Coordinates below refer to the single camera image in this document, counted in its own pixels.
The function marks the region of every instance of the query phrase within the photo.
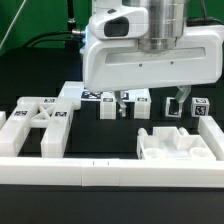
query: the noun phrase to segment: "white block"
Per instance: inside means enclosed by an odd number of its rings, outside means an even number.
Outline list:
[[[5,122],[6,122],[5,112],[0,112],[0,130],[2,129]]]
[[[207,98],[192,98],[192,117],[208,116],[210,103]]]
[[[37,103],[19,104],[0,131],[0,156],[16,157],[30,131],[30,119],[37,114]]]
[[[62,158],[73,119],[73,101],[58,100],[41,141],[44,158]]]
[[[83,82],[65,82],[58,99],[69,99],[73,102],[73,110],[81,108],[81,97],[84,90]]]
[[[82,186],[119,186],[119,160],[88,160],[82,166]]]
[[[101,95],[100,119],[116,119],[116,100],[113,93],[104,92]]]
[[[137,93],[135,96],[134,118],[149,119],[151,102],[148,89],[143,89],[142,92]]]
[[[139,131],[137,155],[140,160],[216,160],[200,135],[184,136],[176,127],[156,127],[152,136]]]
[[[224,161],[224,133],[210,116],[200,117],[198,132],[218,160]]]
[[[216,161],[121,162],[121,187],[224,187],[224,164]]]
[[[0,184],[81,186],[82,161],[0,158]]]

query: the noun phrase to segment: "cable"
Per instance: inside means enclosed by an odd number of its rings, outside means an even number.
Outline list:
[[[213,22],[214,23],[218,23],[218,24],[220,24],[220,25],[223,25],[224,26],[224,22],[222,22],[221,20],[219,20],[219,19],[213,19]]]
[[[65,35],[65,34],[70,34],[72,35],[72,31],[57,31],[57,32],[51,32],[51,33],[45,33],[45,34],[41,34],[39,36],[36,36],[34,38],[32,38],[31,40],[29,40],[28,42],[26,42],[23,47],[28,47],[31,43],[33,43],[36,40],[39,40],[41,38],[44,37],[50,37],[50,36],[59,36],[59,35]]]
[[[200,6],[201,6],[202,15],[204,18],[206,18],[207,17],[207,9],[206,9],[204,0],[200,0]]]
[[[187,20],[187,26],[208,26],[213,23],[218,23],[224,26],[224,23],[221,20],[215,19],[210,16],[207,16],[206,18],[189,18]]]
[[[19,15],[20,15],[20,13],[21,13],[21,11],[23,10],[23,8],[24,8],[26,2],[27,2],[27,0],[24,0],[24,1],[23,1],[23,3],[21,4],[21,6],[20,6],[18,12],[16,13],[16,15],[15,15],[15,17],[14,17],[14,19],[13,19],[11,25],[9,26],[9,28],[8,28],[8,30],[7,30],[7,32],[6,32],[5,36],[4,36],[4,38],[3,38],[2,42],[1,42],[1,44],[0,44],[0,51],[1,51],[2,47],[3,47],[3,45],[5,44],[5,42],[6,42],[7,38],[8,38],[8,36],[9,36],[9,34],[10,34],[10,32],[11,32],[13,26],[15,25],[15,23],[16,23],[16,21],[17,21]]]
[[[224,25],[224,23],[221,20],[216,19],[211,16],[208,16],[206,6],[205,6],[205,1],[204,0],[199,0],[199,1],[200,1],[200,6],[201,6],[201,11],[202,11],[203,17],[189,18],[187,20],[187,26],[201,26],[201,25],[206,26],[206,25],[211,25],[213,23],[218,23],[218,24]]]
[[[30,47],[35,47],[37,44],[43,43],[43,42],[63,42],[63,41],[68,41],[71,39],[45,39],[45,40],[39,40],[35,43],[33,43]]]

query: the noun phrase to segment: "white cube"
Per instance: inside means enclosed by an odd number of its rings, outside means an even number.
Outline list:
[[[100,101],[100,119],[116,119],[116,100],[113,93],[103,93]]]
[[[192,117],[208,116],[210,103],[207,98],[192,98]]]
[[[151,97],[149,90],[143,90],[142,93],[136,94],[135,97],[135,119],[149,119],[151,109]]]

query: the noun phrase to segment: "white foam block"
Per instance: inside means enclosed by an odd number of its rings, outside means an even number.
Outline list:
[[[82,161],[0,158],[0,184],[81,186]]]
[[[216,158],[224,161],[224,133],[211,116],[200,117],[198,132]]]
[[[63,157],[72,119],[73,102],[71,100],[58,101],[41,141],[42,157]]]
[[[19,104],[0,131],[0,156],[16,157],[30,131],[30,119],[37,114],[37,104]]]
[[[119,160],[88,160],[82,166],[83,186],[119,186]]]

